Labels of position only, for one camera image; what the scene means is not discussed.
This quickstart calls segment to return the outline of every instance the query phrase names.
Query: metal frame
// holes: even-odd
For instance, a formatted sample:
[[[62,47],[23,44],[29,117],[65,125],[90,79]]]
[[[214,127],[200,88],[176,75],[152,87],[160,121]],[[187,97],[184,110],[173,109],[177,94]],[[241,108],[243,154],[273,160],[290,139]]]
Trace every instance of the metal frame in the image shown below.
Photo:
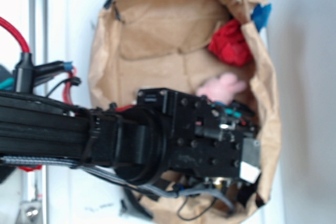
[[[25,0],[26,13],[28,14],[28,40],[35,64],[47,61],[47,0]],[[45,94],[46,86],[36,89],[36,93]],[[47,174],[48,168],[44,166],[41,172],[22,173],[22,202],[31,202],[36,198],[36,188],[42,193],[42,214],[39,224],[48,223],[47,209]]]

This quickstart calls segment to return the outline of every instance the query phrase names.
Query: pink plush toy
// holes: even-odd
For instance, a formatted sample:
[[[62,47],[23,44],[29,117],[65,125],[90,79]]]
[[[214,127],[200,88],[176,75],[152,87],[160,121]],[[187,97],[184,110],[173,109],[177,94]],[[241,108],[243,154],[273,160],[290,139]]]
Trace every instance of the pink plush toy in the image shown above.
[[[206,95],[213,102],[221,102],[229,105],[234,96],[246,89],[246,82],[238,80],[231,72],[222,74],[219,78],[211,78],[197,91],[197,96]]]

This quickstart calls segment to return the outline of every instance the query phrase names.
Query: brown paper bag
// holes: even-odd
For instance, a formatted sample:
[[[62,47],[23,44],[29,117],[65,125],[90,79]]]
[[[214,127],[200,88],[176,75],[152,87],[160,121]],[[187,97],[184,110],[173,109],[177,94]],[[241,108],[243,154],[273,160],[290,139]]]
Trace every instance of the brown paper bag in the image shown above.
[[[261,177],[246,206],[236,203],[228,216],[218,205],[189,223],[239,223],[269,200],[280,153],[280,118],[275,70],[250,19],[263,0],[112,0],[99,14],[92,45],[89,85],[93,106],[107,108],[135,100],[140,88],[166,87],[193,94],[207,79],[225,71],[236,73],[249,88],[236,99],[257,111],[261,130]],[[234,17],[254,56],[254,62],[232,67],[207,51],[212,34]],[[154,222],[182,223],[176,215],[183,199],[142,197]],[[196,216],[210,203],[191,199],[183,213]]]

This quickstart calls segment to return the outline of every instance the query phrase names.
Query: screw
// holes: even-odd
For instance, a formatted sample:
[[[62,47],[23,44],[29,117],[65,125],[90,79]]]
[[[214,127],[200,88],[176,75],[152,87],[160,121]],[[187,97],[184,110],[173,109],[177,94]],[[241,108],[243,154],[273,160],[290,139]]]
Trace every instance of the screw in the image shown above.
[[[211,112],[214,117],[217,118],[219,116],[219,112],[217,110],[211,110]]]
[[[235,145],[235,149],[236,149],[236,150],[240,150],[240,148],[241,148],[240,143],[237,143],[237,144]]]
[[[167,91],[165,89],[160,91],[160,95],[165,96],[167,94]]]
[[[178,145],[178,146],[183,146],[183,145],[184,145],[184,139],[183,139],[183,138],[179,138],[179,139],[177,140],[177,145]]]
[[[212,159],[210,160],[210,163],[211,163],[212,165],[217,165],[217,164],[218,164],[218,160],[215,159],[215,158],[212,158]]]
[[[240,165],[240,161],[239,161],[239,160],[234,160],[233,163],[232,163],[232,165],[233,165],[234,167],[238,168],[239,165]]]
[[[182,106],[187,106],[187,105],[188,105],[188,100],[187,100],[187,98],[183,98],[183,99],[181,100],[181,105],[182,105]]]
[[[197,140],[192,140],[191,143],[190,143],[190,146],[192,148],[196,148],[198,146],[198,141]]]
[[[197,101],[195,102],[195,108],[199,109],[201,107],[201,102]]]
[[[218,140],[214,140],[213,141],[213,145],[214,145],[214,147],[217,147],[219,145],[219,141]]]
[[[259,142],[258,140],[254,140],[254,141],[253,141],[253,145],[254,145],[255,147],[259,147],[259,146],[260,146],[260,142]]]

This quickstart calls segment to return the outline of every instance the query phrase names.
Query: red cloth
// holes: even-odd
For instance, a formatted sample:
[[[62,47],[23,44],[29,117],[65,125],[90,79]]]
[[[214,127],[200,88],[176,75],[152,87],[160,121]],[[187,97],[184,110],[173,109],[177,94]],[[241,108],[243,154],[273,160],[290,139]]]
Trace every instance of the red cloth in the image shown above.
[[[236,19],[230,20],[215,32],[208,50],[222,62],[237,67],[242,67],[253,59]]]

